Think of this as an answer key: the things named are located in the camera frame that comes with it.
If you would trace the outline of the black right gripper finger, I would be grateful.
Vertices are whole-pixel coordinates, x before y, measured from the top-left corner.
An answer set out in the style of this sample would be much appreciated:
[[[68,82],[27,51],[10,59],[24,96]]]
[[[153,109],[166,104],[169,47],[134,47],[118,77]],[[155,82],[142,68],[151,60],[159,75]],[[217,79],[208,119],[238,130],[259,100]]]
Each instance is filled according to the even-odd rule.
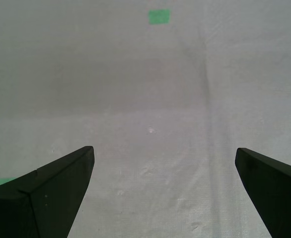
[[[0,185],[0,238],[66,238],[87,191],[94,149],[84,146]]]
[[[291,166],[247,148],[235,166],[271,237],[291,238]]]

